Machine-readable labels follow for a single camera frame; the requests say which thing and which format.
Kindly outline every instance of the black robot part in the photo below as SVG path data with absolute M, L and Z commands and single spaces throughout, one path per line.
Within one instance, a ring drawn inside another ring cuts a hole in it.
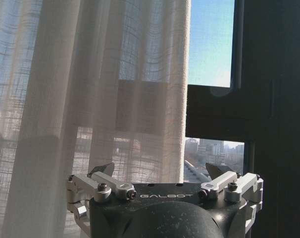
M 91 238 L 243 238 L 246 208 L 218 199 L 204 200 L 200 183 L 133 184 L 134 200 L 113 194 L 108 202 L 90 200 Z

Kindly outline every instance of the blue sky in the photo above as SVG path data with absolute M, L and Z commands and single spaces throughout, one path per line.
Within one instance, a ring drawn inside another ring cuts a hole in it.
M 234 0 L 192 0 L 188 84 L 230 86 Z

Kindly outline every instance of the city skyline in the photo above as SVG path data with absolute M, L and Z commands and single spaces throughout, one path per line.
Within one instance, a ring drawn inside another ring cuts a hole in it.
M 193 137 L 185 137 L 185 139 L 195 139 L 198 143 L 200 142 L 199 138 L 193 138 Z M 238 142 L 238 141 L 227 141 L 224 140 L 224 146 L 228 145 L 229 148 L 235 148 L 237 145 L 244 145 L 243 142 Z

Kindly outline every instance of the curtain fold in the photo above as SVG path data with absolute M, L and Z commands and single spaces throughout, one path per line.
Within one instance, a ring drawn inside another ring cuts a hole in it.
M 0 237 L 79 237 L 65 180 L 180 182 L 189 0 L 0 0 Z

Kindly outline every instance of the dark wall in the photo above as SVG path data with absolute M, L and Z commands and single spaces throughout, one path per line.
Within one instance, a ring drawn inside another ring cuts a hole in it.
M 300 0 L 283 1 L 281 16 L 278 237 L 300 237 Z
M 241 88 L 216 90 L 188 87 L 186 135 L 254 145 L 251 237 L 300 237 L 300 0 L 245 0 Z

